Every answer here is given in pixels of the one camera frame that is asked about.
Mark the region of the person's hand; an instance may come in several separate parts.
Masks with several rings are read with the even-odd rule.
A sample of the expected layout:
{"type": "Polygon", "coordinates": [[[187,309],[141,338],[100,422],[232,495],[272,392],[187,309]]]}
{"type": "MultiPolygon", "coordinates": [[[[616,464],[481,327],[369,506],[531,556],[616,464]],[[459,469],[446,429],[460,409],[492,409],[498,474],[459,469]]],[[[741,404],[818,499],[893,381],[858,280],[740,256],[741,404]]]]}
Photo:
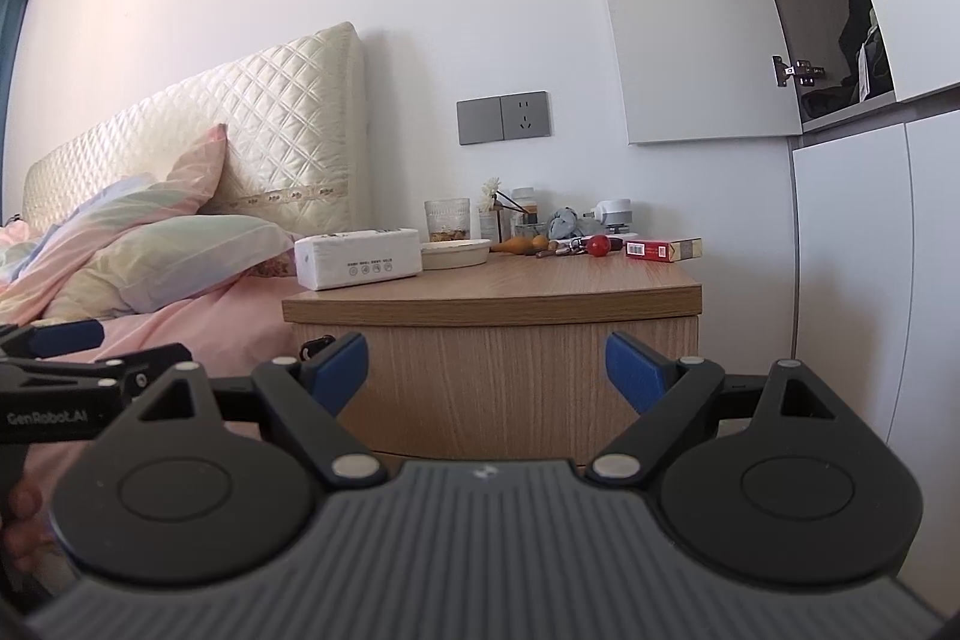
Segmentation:
{"type": "Polygon", "coordinates": [[[41,487],[23,476],[3,500],[2,549],[21,572],[36,569],[44,554],[52,551],[53,533],[44,516],[41,487]]]}

